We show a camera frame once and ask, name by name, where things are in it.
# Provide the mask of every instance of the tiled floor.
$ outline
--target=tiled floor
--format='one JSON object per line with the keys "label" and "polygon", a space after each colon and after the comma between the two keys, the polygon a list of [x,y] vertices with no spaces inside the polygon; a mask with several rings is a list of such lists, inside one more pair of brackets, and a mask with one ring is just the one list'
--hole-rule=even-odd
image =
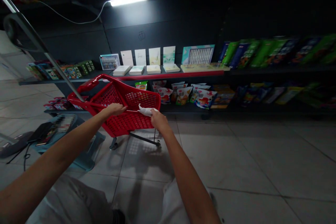
{"label": "tiled floor", "polygon": [[[53,84],[18,86],[0,82],[0,132],[16,136],[35,130],[50,116],[43,104],[60,91]],[[336,223],[336,122],[309,118],[169,116],[177,140],[216,199],[225,223]],[[106,193],[132,223],[157,223],[163,187],[174,178],[162,148],[133,137],[106,140],[96,166],[67,173]],[[154,137],[154,130],[137,133]],[[39,155],[29,151],[31,165]],[[0,160],[0,189],[23,172],[23,154]]]}

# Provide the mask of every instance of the blue stool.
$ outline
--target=blue stool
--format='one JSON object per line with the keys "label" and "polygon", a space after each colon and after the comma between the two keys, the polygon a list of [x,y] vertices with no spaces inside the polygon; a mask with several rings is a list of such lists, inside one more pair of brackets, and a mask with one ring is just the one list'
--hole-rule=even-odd
{"label": "blue stool", "polygon": [[[46,145],[36,146],[36,143],[33,143],[31,147],[35,149],[41,155],[46,152],[51,146],[53,146],[59,139],[69,133],[71,130],[76,128],[77,126],[81,125],[84,120],[78,117],[75,114],[67,114],[67,115],[58,115],[49,120],[49,122],[56,122],[60,117],[73,117],[71,126],[67,130],[67,132],[56,132],[53,137],[49,140]],[[105,140],[105,136],[101,133],[97,132],[94,137],[92,138],[91,142],[89,143],[88,147],[85,151],[79,154],[79,156],[74,160],[74,162],[70,165],[70,167],[79,167],[85,171],[90,171],[95,166],[95,162],[92,160],[92,155],[98,146]]]}

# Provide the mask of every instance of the metal pole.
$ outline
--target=metal pole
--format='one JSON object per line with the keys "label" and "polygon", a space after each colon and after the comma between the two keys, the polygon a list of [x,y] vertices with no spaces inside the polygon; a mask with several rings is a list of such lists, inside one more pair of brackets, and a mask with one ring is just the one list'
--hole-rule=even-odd
{"label": "metal pole", "polygon": [[[9,8],[9,10],[12,13],[16,13],[19,12],[19,10],[17,9],[17,7],[13,4],[13,2],[11,0],[3,0],[3,2],[7,5],[7,7]],[[78,93],[77,89],[75,88],[75,86],[69,81],[68,77],[64,74],[64,72],[62,71],[62,69],[60,68],[60,66],[57,64],[57,62],[54,60],[54,58],[52,57],[52,55],[49,52],[45,52],[44,55],[48,58],[48,60],[50,60],[50,62],[54,65],[55,69],[58,71],[58,73],[62,76],[62,78],[65,80],[65,82],[68,84],[68,86],[71,88],[71,90],[75,93],[75,95],[78,97],[78,99],[80,99],[81,102],[85,102],[84,99],[82,98],[82,96]]]}

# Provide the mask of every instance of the human arm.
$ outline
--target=human arm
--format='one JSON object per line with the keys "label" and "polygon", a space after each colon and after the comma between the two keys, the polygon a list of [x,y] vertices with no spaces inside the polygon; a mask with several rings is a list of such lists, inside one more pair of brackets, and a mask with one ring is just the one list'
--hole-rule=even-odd
{"label": "human arm", "polygon": [[211,198],[189,158],[178,143],[164,115],[152,111],[152,124],[162,134],[166,143],[176,182],[191,224],[221,221]]}
{"label": "human arm", "polygon": [[87,147],[93,136],[110,117],[126,107],[111,104],[58,140],[39,159],[0,192],[0,219],[25,223],[56,180]]}

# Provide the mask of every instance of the electrical cord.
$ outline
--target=electrical cord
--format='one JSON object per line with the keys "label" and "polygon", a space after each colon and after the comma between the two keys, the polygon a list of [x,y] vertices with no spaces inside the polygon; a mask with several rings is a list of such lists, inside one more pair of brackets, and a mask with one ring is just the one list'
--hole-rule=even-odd
{"label": "electrical cord", "polygon": [[66,20],[68,20],[69,22],[71,22],[71,23],[75,23],[75,24],[77,24],[77,25],[79,25],[79,24],[80,24],[80,25],[83,25],[83,24],[86,24],[86,23],[93,23],[94,21],[96,21],[96,20],[100,17],[100,15],[101,15],[101,13],[102,13],[102,11],[103,11],[103,8],[104,8],[104,6],[105,6],[105,4],[107,4],[109,1],[106,1],[106,2],[103,4],[103,6],[102,6],[102,8],[101,8],[101,10],[100,10],[100,12],[99,12],[99,14],[98,14],[98,16],[96,17],[95,20],[93,20],[93,21],[89,21],[89,22],[83,22],[83,23],[77,23],[77,22],[71,21],[70,19],[67,19],[66,17],[64,17],[64,16],[62,16],[61,14],[59,14],[57,11],[55,11],[53,8],[51,8],[48,4],[46,4],[46,3],[44,3],[44,2],[41,2],[41,1],[39,1],[39,2],[42,3],[42,4],[44,4],[45,6],[49,7],[50,9],[52,9],[57,15],[61,16],[62,18],[66,19]]}

